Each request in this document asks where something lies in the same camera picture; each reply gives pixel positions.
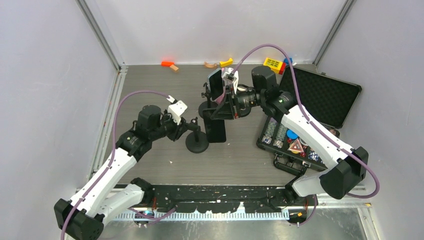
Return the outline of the black smartphone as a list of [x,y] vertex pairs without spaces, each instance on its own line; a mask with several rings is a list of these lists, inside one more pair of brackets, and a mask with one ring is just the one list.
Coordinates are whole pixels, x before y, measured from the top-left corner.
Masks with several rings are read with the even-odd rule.
[[206,139],[211,144],[225,143],[227,141],[225,121],[223,119],[212,119],[214,111],[212,108],[206,108],[202,112]]

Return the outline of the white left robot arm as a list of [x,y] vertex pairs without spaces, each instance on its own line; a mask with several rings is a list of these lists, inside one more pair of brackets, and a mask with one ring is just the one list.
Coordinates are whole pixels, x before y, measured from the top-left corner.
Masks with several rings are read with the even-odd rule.
[[187,130],[182,115],[187,105],[181,100],[165,111],[146,105],[123,133],[106,162],[89,182],[70,200],[59,199],[54,205],[57,224],[65,235],[75,240],[97,240],[104,227],[128,208],[153,202],[152,185],[135,178],[123,190],[108,196],[118,181],[152,148],[153,141],[168,137],[172,141]]

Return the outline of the smartphone with clear case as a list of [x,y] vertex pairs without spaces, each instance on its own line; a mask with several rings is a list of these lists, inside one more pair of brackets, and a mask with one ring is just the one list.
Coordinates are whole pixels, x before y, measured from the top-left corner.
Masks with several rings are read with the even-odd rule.
[[208,89],[212,101],[217,100],[224,92],[224,82],[222,79],[222,69],[217,68],[207,78]]

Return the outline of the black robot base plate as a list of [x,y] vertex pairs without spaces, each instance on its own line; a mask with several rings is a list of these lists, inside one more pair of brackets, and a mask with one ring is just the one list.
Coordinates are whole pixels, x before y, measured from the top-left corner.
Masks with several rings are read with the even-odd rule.
[[305,210],[313,207],[315,198],[290,196],[282,186],[266,185],[153,185],[136,207],[146,207],[166,213],[205,214],[234,213],[243,208],[245,213],[277,213],[286,207]]

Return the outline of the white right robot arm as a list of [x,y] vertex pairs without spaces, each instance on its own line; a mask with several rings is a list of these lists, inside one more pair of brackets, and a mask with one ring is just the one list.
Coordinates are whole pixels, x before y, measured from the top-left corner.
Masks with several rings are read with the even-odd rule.
[[216,69],[208,76],[204,86],[210,100],[217,104],[203,111],[208,141],[224,142],[226,120],[241,118],[242,109],[260,107],[267,116],[293,131],[297,135],[296,142],[307,143],[326,166],[324,171],[301,175],[287,183],[288,203],[299,205],[306,196],[323,193],[337,200],[350,195],[365,178],[368,152],[362,147],[351,147],[316,121],[299,100],[279,88],[270,67],[254,67],[251,77],[253,86],[239,84],[238,72],[231,67]]

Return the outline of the black phone stand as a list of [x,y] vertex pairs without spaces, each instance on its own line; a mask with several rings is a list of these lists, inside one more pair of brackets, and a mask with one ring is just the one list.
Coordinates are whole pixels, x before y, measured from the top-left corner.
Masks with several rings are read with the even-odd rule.
[[201,93],[202,98],[206,98],[206,101],[202,102],[198,107],[198,114],[203,119],[203,110],[209,109],[209,108],[216,108],[218,104],[214,101],[212,101],[212,95],[211,91],[209,89],[209,85],[207,82],[203,84],[203,87],[205,88],[204,92]]
[[186,148],[194,154],[200,154],[206,151],[209,147],[209,142],[206,133],[201,131],[198,118],[193,118],[186,124],[186,127],[191,131],[185,139]]

